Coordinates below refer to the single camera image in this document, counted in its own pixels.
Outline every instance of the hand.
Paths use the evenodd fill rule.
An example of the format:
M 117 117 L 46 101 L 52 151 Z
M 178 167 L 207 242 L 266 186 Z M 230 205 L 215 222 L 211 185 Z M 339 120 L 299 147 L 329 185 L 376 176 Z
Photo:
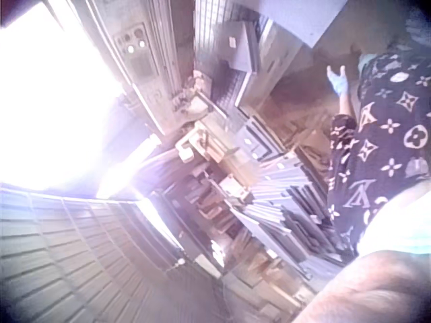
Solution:
M 349 93 L 349 82 L 347 82 L 347 77 L 345 76 L 345 66 L 341 66 L 339 73 L 340 75 L 337 75 L 332 72 L 330 66 L 327 67 L 328 80 L 331 82 L 335 93 L 341 96 Z

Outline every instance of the person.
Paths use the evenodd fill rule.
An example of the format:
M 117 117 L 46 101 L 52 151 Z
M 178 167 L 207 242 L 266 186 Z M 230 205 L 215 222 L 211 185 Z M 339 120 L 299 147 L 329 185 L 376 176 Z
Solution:
M 345 67 L 327 69 L 339 96 L 328 208 L 358 257 L 295 323 L 418 322 L 431 308 L 431 59 L 398 50 L 361 63 L 358 120 Z

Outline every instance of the blue glove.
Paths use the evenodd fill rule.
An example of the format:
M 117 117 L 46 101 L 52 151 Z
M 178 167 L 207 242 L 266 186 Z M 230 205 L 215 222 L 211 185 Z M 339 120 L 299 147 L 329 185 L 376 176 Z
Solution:
M 347 77 L 345 76 L 345 66 L 341 66 L 339 72 L 340 75 L 337 75 L 332 72 L 330 66 L 327 67 L 328 80 L 331 82 L 335 93 L 338 94 L 338 96 L 341 96 L 342 94 L 349 93 L 349 83 L 347 82 Z

